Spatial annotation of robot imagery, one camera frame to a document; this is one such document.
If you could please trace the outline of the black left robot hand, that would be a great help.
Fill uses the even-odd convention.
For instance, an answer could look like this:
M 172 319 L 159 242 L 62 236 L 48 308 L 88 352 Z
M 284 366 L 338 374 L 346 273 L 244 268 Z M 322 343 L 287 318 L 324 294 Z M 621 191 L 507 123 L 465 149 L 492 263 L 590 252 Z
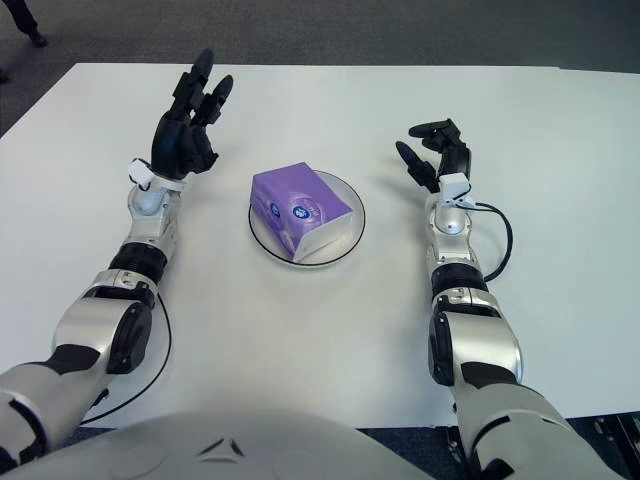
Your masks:
M 170 180 L 183 180 L 212 168 L 218 159 L 206 128 L 221 115 L 234 84 L 226 75 L 215 88 L 204 91 L 214 65 L 214 54 L 205 48 L 172 93 L 173 102 L 161 116 L 151 147 L 151 170 Z

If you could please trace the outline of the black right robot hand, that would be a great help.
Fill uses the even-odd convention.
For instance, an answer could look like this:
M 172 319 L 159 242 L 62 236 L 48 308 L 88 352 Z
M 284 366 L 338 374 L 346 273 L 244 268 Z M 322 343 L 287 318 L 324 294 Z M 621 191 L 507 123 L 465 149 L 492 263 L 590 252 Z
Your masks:
M 435 169 L 429 162 L 423 161 L 406 143 L 396 141 L 395 147 L 407 166 L 411 178 L 430 193 L 439 192 L 441 176 L 463 173 L 467 178 L 471 175 L 471 150 L 461 139 L 461 132 L 451 119 L 429 122 L 413 126 L 408 135 L 419 138 L 422 145 L 438 153 L 440 163 Z

